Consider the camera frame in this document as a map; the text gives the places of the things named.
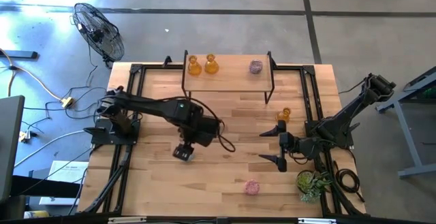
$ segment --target concrete floor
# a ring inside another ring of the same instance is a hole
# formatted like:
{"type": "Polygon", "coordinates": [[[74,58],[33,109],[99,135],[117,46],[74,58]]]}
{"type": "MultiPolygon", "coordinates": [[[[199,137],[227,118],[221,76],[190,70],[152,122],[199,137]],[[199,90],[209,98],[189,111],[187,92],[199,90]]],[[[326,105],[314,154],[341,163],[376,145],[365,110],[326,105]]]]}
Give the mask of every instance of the concrete floor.
{"type": "MultiPolygon", "coordinates": [[[[189,8],[240,10],[304,10],[303,0],[0,0],[0,47],[39,52],[37,61],[19,61],[57,95],[72,86],[82,86],[91,70],[86,42],[69,23],[67,13],[46,13],[29,6],[23,12],[1,10],[2,3],[71,6],[84,1],[97,7],[189,8]]],[[[353,12],[434,12],[435,0],[311,0],[313,10],[353,12]]],[[[261,54],[271,50],[278,63],[313,63],[305,16],[239,16],[176,14],[106,14],[119,29],[125,46],[122,61],[162,61],[166,55],[183,58],[183,50],[224,54],[261,54]]],[[[315,30],[323,63],[333,64],[339,90],[355,85],[368,73],[395,81],[397,91],[435,65],[433,46],[436,23],[433,18],[334,18],[315,17],[315,30]]],[[[92,87],[107,85],[110,71],[91,51],[99,67],[92,87]]],[[[5,90],[9,72],[0,74],[5,90]]],[[[343,105],[357,90],[341,95],[343,105]]],[[[75,91],[78,97],[84,91],[75,91]]],[[[19,74],[12,94],[23,94],[26,106],[41,108],[53,98],[30,77],[19,74]]],[[[85,108],[102,96],[95,90],[85,96],[85,108]]],[[[84,116],[92,111],[81,112],[84,116]]],[[[20,144],[19,161],[49,140],[64,133],[92,126],[92,118],[75,121],[63,112],[51,112],[52,121],[38,127],[44,131],[30,144],[20,144]]],[[[44,111],[26,110],[23,120],[32,123],[45,117],[44,111]]],[[[375,217],[433,222],[436,219],[436,174],[399,180],[396,172],[412,166],[405,138],[396,114],[381,115],[367,108],[355,119],[361,126],[353,132],[357,168],[367,211],[375,217]]],[[[89,136],[73,135],[59,140],[15,169],[50,167],[52,160],[70,160],[89,147],[89,136]]]]}

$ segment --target potted plant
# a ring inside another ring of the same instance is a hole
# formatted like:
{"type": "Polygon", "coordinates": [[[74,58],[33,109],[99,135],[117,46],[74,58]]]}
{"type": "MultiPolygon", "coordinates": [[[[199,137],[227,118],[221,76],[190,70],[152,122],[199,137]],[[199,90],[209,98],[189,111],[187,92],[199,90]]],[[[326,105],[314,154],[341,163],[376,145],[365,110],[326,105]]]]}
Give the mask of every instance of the potted plant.
{"type": "Polygon", "coordinates": [[[332,182],[327,180],[327,172],[318,173],[310,170],[303,170],[298,173],[296,179],[296,185],[301,191],[301,201],[305,203],[315,203],[321,197],[321,193],[327,191],[326,187],[332,182]]]}

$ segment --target wooden tabletop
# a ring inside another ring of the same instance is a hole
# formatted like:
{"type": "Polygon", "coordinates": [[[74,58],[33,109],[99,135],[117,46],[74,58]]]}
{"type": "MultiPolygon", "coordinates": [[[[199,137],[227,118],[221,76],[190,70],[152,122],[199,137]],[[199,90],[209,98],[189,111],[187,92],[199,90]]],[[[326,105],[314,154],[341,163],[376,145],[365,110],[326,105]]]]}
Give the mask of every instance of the wooden tabletop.
{"type": "Polygon", "coordinates": [[[203,70],[199,76],[192,76],[185,69],[186,91],[271,91],[270,61],[266,54],[218,54],[215,60],[219,65],[216,74],[208,74],[204,71],[207,62],[205,54],[195,54],[197,62],[203,70]],[[249,71],[250,62],[257,59],[262,62],[262,70],[259,74],[249,71]]]}
{"type": "MultiPolygon", "coordinates": [[[[115,63],[109,89],[127,86],[131,63],[115,63]]],[[[324,116],[341,109],[331,65],[315,65],[317,84],[324,116]]],[[[181,70],[148,70],[142,96],[155,99],[183,95],[181,70]]],[[[309,89],[313,104],[312,91],[309,89]]],[[[235,153],[225,151],[218,141],[205,148],[194,144],[195,158],[189,163],[172,156],[178,144],[177,128],[162,118],[144,115],[140,138],[134,146],[127,181],[123,215],[142,216],[211,216],[211,217],[320,217],[319,203],[300,201],[295,185],[302,170],[314,170],[312,161],[298,165],[287,158],[287,172],[258,157],[258,154],[278,154],[277,138],[260,138],[259,133],[272,129],[275,114],[292,109],[287,130],[304,137],[305,107],[299,73],[275,71],[275,91],[268,105],[259,93],[203,93],[192,97],[203,101],[224,120],[223,135],[231,140],[235,153]],[[247,180],[260,183],[256,196],[243,193],[247,180]]],[[[85,209],[97,197],[108,180],[114,147],[102,146],[90,158],[79,210],[85,209]]],[[[340,168],[356,171],[351,155],[344,150],[332,150],[340,168]]],[[[118,183],[112,196],[112,207],[118,195],[118,183]]],[[[349,200],[362,212],[364,204],[356,194],[349,200]]],[[[328,204],[333,210],[331,196],[328,204]]]]}

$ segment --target amber glass vase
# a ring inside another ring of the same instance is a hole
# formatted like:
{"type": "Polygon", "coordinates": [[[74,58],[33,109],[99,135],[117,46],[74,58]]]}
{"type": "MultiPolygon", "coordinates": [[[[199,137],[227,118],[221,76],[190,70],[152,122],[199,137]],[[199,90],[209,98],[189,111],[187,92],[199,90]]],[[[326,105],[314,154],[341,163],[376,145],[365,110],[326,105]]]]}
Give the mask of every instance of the amber glass vase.
{"type": "Polygon", "coordinates": [[[283,120],[285,122],[289,122],[290,114],[291,114],[291,109],[284,108],[283,111],[277,113],[277,115],[275,116],[275,120],[276,121],[283,120]]]}
{"type": "Polygon", "coordinates": [[[215,60],[215,55],[208,54],[206,56],[207,62],[204,64],[204,71],[208,74],[216,74],[219,70],[218,63],[215,60]]]}
{"type": "Polygon", "coordinates": [[[189,57],[188,73],[192,76],[198,76],[202,73],[202,66],[197,62],[196,56],[189,57]]]}

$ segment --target fan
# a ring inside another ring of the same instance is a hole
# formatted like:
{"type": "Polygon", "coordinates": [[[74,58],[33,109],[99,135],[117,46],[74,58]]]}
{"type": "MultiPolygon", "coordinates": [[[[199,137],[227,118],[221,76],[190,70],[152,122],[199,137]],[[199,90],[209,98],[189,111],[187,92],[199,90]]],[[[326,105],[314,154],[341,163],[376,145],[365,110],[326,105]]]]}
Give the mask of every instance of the fan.
{"type": "Polygon", "coordinates": [[[77,3],[74,6],[73,21],[88,44],[108,63],[121,60],[124,55],[124,45],[114,24],[88,3],[77,3]]]}

